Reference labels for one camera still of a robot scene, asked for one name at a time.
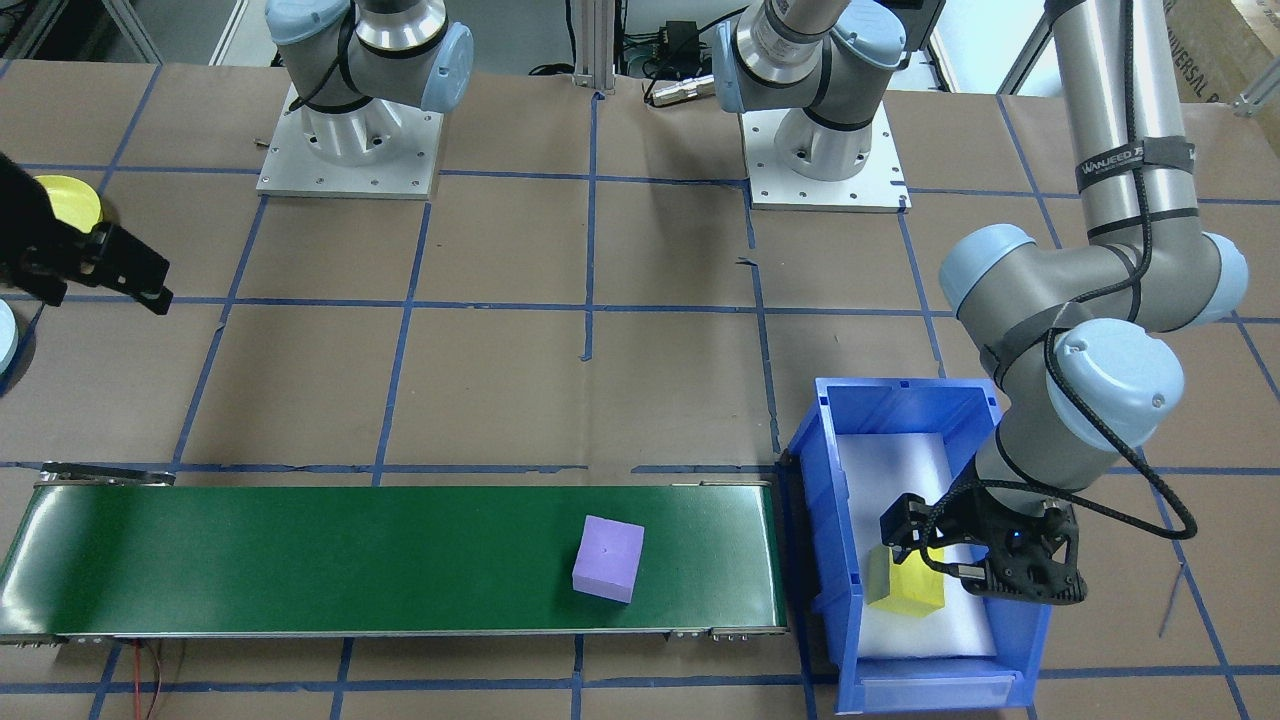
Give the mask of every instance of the yellow bowl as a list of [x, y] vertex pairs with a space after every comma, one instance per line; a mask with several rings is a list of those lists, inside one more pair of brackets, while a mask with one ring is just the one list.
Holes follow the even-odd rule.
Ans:
[[54, 217], [68, 225], [90, 232], [102, 222], [102, 201], [88, 183], [67, 176], [37, 176], [54, 205]]

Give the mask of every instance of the conveyor belt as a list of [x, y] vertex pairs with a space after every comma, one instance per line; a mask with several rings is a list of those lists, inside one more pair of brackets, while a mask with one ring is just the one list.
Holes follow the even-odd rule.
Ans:
[[[645, 527], [634, 601], [573, 592], [584, 518]], [[0, 641], [785, 632], [769, 489], [37, 486]]]

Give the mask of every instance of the wire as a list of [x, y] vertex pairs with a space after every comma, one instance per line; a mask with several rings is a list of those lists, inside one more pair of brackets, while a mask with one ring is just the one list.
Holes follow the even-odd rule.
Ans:
[[742, 8], [739, 8], [739, 9], [733, 10], [733, 12], [731, 12], [731, 13], [724, 13], [723, 15], [716, 18], [714, 20], [712, 20], [712, 22], [709, 22], [709, 23], [699, 27], [698, 31], [694, 35], [686, 37], [685, 41], [681, 42], [678, 46], [676, 46], [675, 50], [672, 50], [671, 53], [668, 53], [667, 54], [667, 59], [663, 60], [662, 65], [658, 65], [658, 69], [654, 70], [652, 78], [649, 79], [649, 87], [646, 87], [645, 91], [644, 91], [644, 104], [645, 105], [653, 105], [653, 87], [655, 85], [658, 85], [658, 76], [662, 74], [662, 70], [664, 70], [664, 69], [667, 69], [667, 68], [671, 67], [672, 59], [676, 55], [680, 55], [680, 51], [684, 50], [686, 45], [689, 45], [695, 37], [701, 37], [704, 32], [707, 32], [710, 28], [721, 24], [722, 22], [732, 18], [733, 15], [741, 14], [745, 10], [746, 10], [746, 6], [744, 5]]
[[133, 641], [133, 720], [142, 720], [142, 657], [141, 641]]
[[156, 678], [156, 687], [155, 691], [151, 693], [151, 705], [147, 706], [147, 715], [146, 715], [146, 720], [151, 720], [151, 716], [152, 714], [155, 714], [156, 710], [156, 701], [160, 700], [160, 692], [161, 688], [164, 688], [164, 669], [161, 667], [160, 664], [160, 656], [164, 653], [164, 641], [157, 642], [155, 647], [151, 647], [151, 643], [142, 643], [142, 644], [143, 647], [147, 648], [147, 652], [151, 653], [151, 665], [155, 669], [155, 678]]
[[311, 92], [306, 94], [306, 96], [300, 95], [293, 102], [289, 102], [289, 113], [297, 111], [303, 105], [315, 100], [316, 95], [320, 95], [320, 91], [324, 90], [324, 86], [329, 85], [329, 78], [332, 78], [333, 73], [337, 72], [338, 67], [342, 64], [343, 55], [347, 53], [347, 45], [351, 42], [351, 33], [355, 27], [356, 0], [351, 0], [351, 5], [347, 8], [347, 14], [342, 18], [342, 32], [338, 33], [338, 51], [334, 55], [333, 61], [329, 63], [329, 68], [325, 69], [320, 82], [316, 83]]
[[564, 27], [568, 29], [568, 54], [577, 64], [577, 36], [573, 35], [573, 0], [564, 0]]
[[[1125, 28], [1125, 46], [1124, 46], [1124, 100], [1125, 100], [1125, 132], [1128, 135], [1128, 142], [1133, 142], [1138, 137], [1138, 120], [1134, 109], [1134, 1], [1124, 0], [1121, 4], [1121, 24]], [[1082, 292], [1080, 295], [1071, 299], [1071, 302], [1088, 302], [1098, 297], [1105, 297], [1124, 290], [1134, 287], [1151, 269], [1152, 249], [1155, 245], [1153, 228], [1151, 222], [1151, 209], [1147, 197], [1147, 182], [1143, 174], [1143, 167], [1138, 165], [1133, 170], [1134, 192], [1138, 199], [1138, 217], [1142, 223], [1142, 258], [1139, 263], [1129, 272], [1128, 277], [1120, 282], [1091, 290], [1088, 292]], [[1133, 322], [1137, 315], [1137, 310], [1130, 311], [1129, 320]], [[974, 478], [973, 480], [960, 483], [959, 486], [948, 489], [940, 500], [933, 505], [925, 518], [924, 525], [920, 529], [920, 559], [931, 569], [955, 574], [948, 570], [954, 570], [957, 566], [955, 564], [941, 564], [929, 557], [928, 552], [928, 539], [933, 537], [937, 528], [937, 523], [941, 519], [942, 510], [947, 503], [952, 502], [956, 497], [961, 495], [979, 489], [979, 488], [1004, 488], [1004, 489], [1018, 489], [1024, 492], [1036, 492], [1038, 495], [1044, 495], [1047, 497], [1053, 497], [1057, 500], [1064, 500], [1084, 507], [1085, 510], [1092, 510], [1114, 520], [1119, 520], [1140, 530], [1148, 532], [1153, 536], [1165, 539], [1189, 539], [1196, 537], [1198, 532], [1198, 525], [1196, 518], [1192, 515], [1187, 505], [1183, 503], [1181, 498], [1174, 492], [1172, 488], [1160, 477], [1158, 473], [1135, 451], [1129, 447], [1119, 434], [1084, 401], [1083, 397], [1075, 391], [1070, 380], [1062, 373], [1061, 364], [1057, 360], [1056, 345], [1059, 337], [1062, 334], [1061, 329], [1050, 329], [1044, 333], [1042, 340], [1044, 350], [1044, 366], [1048, 370], [1050, 378], [1052, 378], [1053, 384], [1057, 386], [1062, 395], [1071, 402], [1071, 405], [1084, 416], [1085, 420], [1103, 437], [1106, 441], [1125, 459], [1134, 469], [1137, 469], [1143, 478], [1156, 489], [1156, 492], [1162, 497], [1172, 509], [1174, 514], [1183, 523], [1181, 530], [1171, 530], [1160, 525], [1155, 525], [1146, 520], [1138, 519], [1133, 515], [1120, 512], [1112, 507], [1100, 505], [1091, 500], [1083, 498], [1073, 492], [1061, 491], [1048, 486], [1037, 486], [1033, 489], [1027, 483], [1015, 483], [1011, 480], [992, 480], [984, 478]]]

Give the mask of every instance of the metal connector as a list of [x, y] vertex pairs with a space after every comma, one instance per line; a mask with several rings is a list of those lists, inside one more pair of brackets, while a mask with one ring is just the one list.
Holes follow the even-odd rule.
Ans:
[[677, 82], [653, 94], [654, 108], [667, 108], [716, 95], [716, 76], [703, 76]]

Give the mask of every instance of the floor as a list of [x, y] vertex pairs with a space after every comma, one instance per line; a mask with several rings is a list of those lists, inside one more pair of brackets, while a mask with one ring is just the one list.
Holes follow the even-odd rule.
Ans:
[[[753, 210], [713, 104], [498, 76], [452, 117], [433, 204], [259, 199], [253, 138], [287, 85], [0, 64], [0, 149], [97, 186], [178, 296], [165, 318], [90, 291], [3, 296], [28, 342], [0, 397], [0, 537], [47, 459], [183, 484], [782, 484], [813, 378], [980, 375], [936, 281], [960, 237], [1011, 222], [1084, 242], [1053, 99], [890, 94], [914, 206], [836, 215]], [[1188, 391], [1146, 447], [1201, 536], [1082, 518], [1091, 597], [1055, 612], [1034, 707], [916, 717], [1280, 717], [1262, 534], [1280, 511], [1280, 161], [1224, 108], [1185, 114], [1206, 225], [1254, 277], [1238, 315], [1169, 338]], [[1160, 518], [1123, 470], [1089, 495]], [[172, 642], [160, 717], [829, 717], [809, 561], [787, 555], [788, 635]], [[120, 647], [0, 648], [0, 716], [129, 717], [133, 667]]]

